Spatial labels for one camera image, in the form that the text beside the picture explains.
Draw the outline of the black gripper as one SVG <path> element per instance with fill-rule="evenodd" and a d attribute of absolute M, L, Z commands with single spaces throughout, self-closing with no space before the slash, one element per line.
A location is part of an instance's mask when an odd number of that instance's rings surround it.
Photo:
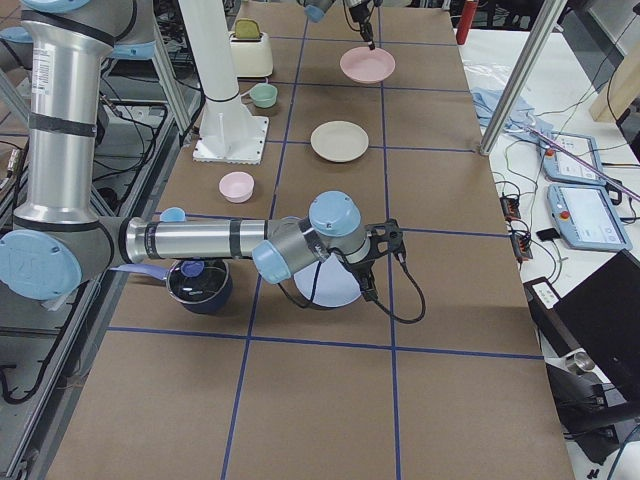
<path fill-rule="evenodd" d="M 379 0 L 347 0 L 347 9 L 351 19 L 358 24 L 360 35 L 370 50 L 375 49 L 371 16 L 374 9 L 379 6 Z"/>
<path fill-rule="evenodd" d="M 365 226 L 368 239 L 368 251 L 363 259 L 346 263 L 347 270 L 358 280 L 363 298 L 369 301 L 378 300 L 378 292 L 373 275 L 375 262 L 389 254 L 405 266 L 405 245 L 403 231 L 396 219 L 390 218 L 384 223 Z"/>

